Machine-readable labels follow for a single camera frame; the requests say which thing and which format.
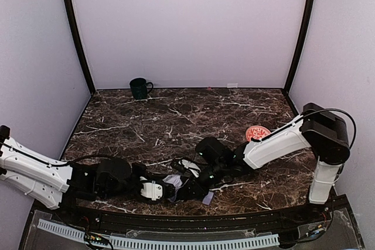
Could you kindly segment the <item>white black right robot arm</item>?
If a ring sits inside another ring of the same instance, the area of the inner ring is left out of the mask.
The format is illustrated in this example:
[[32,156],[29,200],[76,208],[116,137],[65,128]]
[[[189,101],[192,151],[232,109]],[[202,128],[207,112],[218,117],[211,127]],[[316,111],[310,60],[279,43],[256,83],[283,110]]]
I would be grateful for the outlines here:
[[249,174],[294,151],[311,148],[317,164],[308,202],[325,204],[354,144],[354,140],[348,139],[347,125],[338,116],[339,112],[339,109],[322,108],[312,102],[305,104],[302,113],[292,121],[263,138],[251,138],[236,150],[215,137],[202,139],[195,151],[206,161],[207,167],[199,170],[197,164],[186,158],[174,161],[176,170],[194,172],[176,188],[174,199],[202,199],[209,204],[212,200],[210,188],[225,176],[234,178]]

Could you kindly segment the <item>lavender folding umbrella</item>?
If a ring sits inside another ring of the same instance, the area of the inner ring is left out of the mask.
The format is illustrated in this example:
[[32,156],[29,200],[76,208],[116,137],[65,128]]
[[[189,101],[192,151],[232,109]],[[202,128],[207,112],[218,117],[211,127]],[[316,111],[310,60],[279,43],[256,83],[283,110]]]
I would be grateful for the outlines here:
[[212,202],[214,193],[191,177],[171,174],[163,182],[166,187],[165,198],[170,202],[200,200],[207,206]]

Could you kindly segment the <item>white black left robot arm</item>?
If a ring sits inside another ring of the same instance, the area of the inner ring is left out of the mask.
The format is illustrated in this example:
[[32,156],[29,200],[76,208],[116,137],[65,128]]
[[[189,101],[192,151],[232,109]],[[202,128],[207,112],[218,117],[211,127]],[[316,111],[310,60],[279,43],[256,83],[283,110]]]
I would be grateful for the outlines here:
[[182,186],[179,175],[149,174],[143,166],[132,166],[122,158],[98,158],[101,161],[93,165],[54,160],[22,146],[11,138],[9,127],[1,126],[1,180],[51,210],[68,198],[96,201],[135,194],[150,203],[174,200]]

